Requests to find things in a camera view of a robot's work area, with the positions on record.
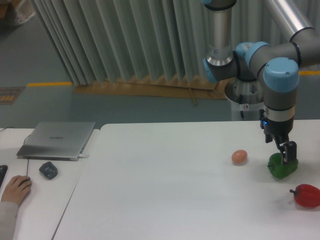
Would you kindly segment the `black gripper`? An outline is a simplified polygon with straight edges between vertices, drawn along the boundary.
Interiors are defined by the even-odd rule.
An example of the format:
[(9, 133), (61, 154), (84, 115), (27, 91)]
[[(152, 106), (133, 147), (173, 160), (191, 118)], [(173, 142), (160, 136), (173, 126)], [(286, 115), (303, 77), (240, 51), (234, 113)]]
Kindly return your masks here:
[(259, 110), (260, 128), (265, 135), (265, 142), (274, 140), (281, 155), (281, 164), (286, 165), (297, 159), (297, 144), (289, 141), (293, 128), (294, 108), (273, 109), (264, 107)]

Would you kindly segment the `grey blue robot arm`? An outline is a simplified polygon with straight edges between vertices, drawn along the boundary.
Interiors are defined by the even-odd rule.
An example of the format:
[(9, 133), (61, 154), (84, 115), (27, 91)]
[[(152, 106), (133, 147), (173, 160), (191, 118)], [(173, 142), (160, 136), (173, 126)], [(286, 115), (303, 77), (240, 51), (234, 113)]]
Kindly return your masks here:
[(260, 127), (267, 143), (275, 142), (281, 163), (297, 158), (297, 145), (289, 139), (293, 128), (299, 69), (320, 62), (320, 36), (292, 0), (266, 0), (287, 43), (241, 43), (231, 50), (231, 17), (234, 0), (204, 0), (209, 12), (209, 50), (203, 65), (210, 82), (229, 78), (257, 81), (263, 89)]

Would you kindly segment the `grey sleeved forearm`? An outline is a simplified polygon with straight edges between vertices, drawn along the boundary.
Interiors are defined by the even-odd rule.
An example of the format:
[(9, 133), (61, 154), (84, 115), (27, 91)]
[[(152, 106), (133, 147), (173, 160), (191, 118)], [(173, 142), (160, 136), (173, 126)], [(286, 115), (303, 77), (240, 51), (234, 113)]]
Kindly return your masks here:
[(19, 206), (10, 201), (0, 202), (0, 239), (12, 240), (14, 237)]

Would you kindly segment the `person's bare hand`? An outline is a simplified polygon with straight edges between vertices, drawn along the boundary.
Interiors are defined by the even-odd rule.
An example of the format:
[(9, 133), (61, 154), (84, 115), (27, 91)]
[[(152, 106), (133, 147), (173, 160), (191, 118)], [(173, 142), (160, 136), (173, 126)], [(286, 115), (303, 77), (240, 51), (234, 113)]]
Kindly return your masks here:
[(13, 202), (20, 206), (24, 199), (29, 195), (28, 194), (24, 199), (18, 197), (18, 178), (20, 177), (22, 177), (22, 175), (16, 175), (11, 178), (3, 191), (1, 202)]

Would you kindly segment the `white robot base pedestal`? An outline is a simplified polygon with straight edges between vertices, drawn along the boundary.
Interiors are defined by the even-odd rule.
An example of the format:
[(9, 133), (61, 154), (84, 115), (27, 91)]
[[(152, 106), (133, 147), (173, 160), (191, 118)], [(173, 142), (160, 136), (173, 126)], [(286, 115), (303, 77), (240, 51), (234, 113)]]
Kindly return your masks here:
[(224, 93), (231, 107), (232, 121), (257, 121), (259, 110), (265, 107), (262, 85), (258, 80), (232, 79)]

